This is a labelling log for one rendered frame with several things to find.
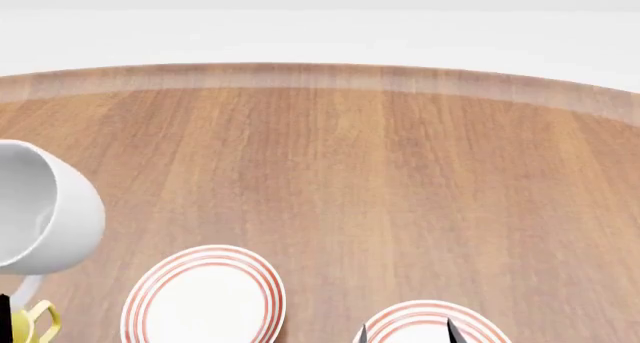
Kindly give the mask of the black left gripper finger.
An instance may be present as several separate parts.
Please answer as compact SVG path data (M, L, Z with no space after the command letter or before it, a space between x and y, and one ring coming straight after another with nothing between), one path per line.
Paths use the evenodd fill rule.
M12 343L10 297L0 294L0 343Z

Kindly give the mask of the yellow mug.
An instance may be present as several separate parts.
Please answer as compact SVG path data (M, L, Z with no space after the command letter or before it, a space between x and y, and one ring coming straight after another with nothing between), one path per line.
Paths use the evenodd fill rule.
M40 334L36 332L36 322L44 313L51 316L51 325ZM49 300L41 300L29 311L13 313L11 324L13 343L50 343L61 330L60 315Z

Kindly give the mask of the white plate with red rings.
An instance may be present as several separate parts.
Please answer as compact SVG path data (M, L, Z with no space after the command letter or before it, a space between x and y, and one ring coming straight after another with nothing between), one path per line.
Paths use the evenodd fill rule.
M286 316L277 271L237 246L185 249L148 270L120 318L122 343L275 343Z
M512 343L483 315L441 300L411 300L378 312L366 322L368 343L449 343L448 318L465 343ZM352 343L359 343L360 331Z

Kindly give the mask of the white ceramic mug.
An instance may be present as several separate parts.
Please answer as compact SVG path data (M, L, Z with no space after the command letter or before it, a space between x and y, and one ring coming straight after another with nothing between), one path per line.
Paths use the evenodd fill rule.
M87 258L104 228L104 204L83 174L33 144L0 139L0 275L24 278L12 310L44 276Z

